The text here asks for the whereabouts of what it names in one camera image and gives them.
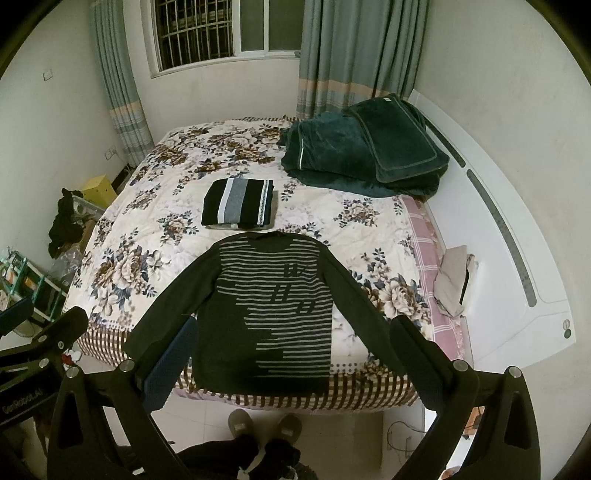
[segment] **white wall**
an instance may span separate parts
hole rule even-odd
[[[525,0],[432,0],[415,88],[509,178],[566,287],[577,342],[525,369],[552,478],[591,421],[591,86]]]
[[[140,1],[124,0],[124,13],[135,83],[155,142],[187,125],[296,114],[297,59],[229,61],[151,78]]]
[[[64,0],[33,30],[0,79],[0,250],[11,246],[43,268],[61,189],[123,164],[123,149],[90,48],[89,3]],[[44,82],[43,72],[53,78]]]

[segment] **gray-green curtain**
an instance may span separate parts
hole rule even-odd
[[[131,71],[122,0],[94,0],[90,4],[90,35],[109,113],[124,153],[136,167],[154,148],[154,141]]]
[[[297,115],[410,95],[428,0],[306,0]]]

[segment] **green fleece blanket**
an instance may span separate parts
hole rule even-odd
[[[395,95],[296,122],[282,141],[290,176],[371,197],[430,196],[449,161],[427,135],[422,114]]]

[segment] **sweater sleeve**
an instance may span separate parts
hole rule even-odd
[[[137,360],[156,342],[168,345],[187,318],[213,293],[220,269],[219,253],[213,246],[156,297],[129,334],[123,347],[125,353]]]
[[[390,344],[388,322],[369,301],[347,269],[326,247],[321,250],[319,270],[336,307],[368,350],[391,371],[398,374],[404,372],[405,369]]]

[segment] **window bars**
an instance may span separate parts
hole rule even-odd
[[[155,0],[162,70],[231,57],[232,0]]]

